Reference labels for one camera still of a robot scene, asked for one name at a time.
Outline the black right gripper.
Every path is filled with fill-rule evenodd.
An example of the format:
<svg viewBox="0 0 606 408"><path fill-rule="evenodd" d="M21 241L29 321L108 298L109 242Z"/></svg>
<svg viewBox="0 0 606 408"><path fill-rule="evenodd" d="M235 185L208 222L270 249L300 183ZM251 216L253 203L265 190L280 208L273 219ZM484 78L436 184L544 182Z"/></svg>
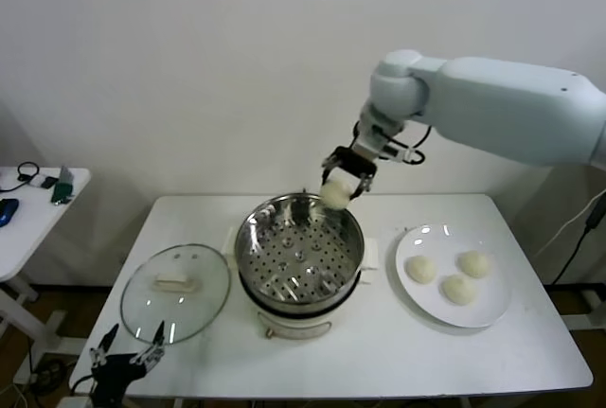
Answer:
<svg viewBox="0 0 606 408"><path fill-rule="evenodd" d="M375 176L376 165L362 155L355 152L350 147L337 147L322 164L321 185L323 186L329 179L330 173L334 169L340 169L354 177L360 177L359 183L349 198L354 200L365 192L368 192L372 186L372 177Z"/></svg>

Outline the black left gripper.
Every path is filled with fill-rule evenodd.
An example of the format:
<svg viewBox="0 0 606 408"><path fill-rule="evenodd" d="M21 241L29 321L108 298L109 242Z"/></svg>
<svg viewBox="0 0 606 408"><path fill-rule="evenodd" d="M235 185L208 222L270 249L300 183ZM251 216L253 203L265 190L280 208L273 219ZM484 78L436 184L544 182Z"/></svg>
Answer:
<svg viewBox="0 0 606 408"><path fill-rule="evenodd" d="M96 366L92 369L96 385L90 394L94 407L121 407L129 385L146 376L145 365L157 365L164 355L165 322L162 321L154 333L151 345L137 355L131 353L106 357L118 329L119 324L114 324L102 336L98 346L89 349L91 365Z"/></svg>

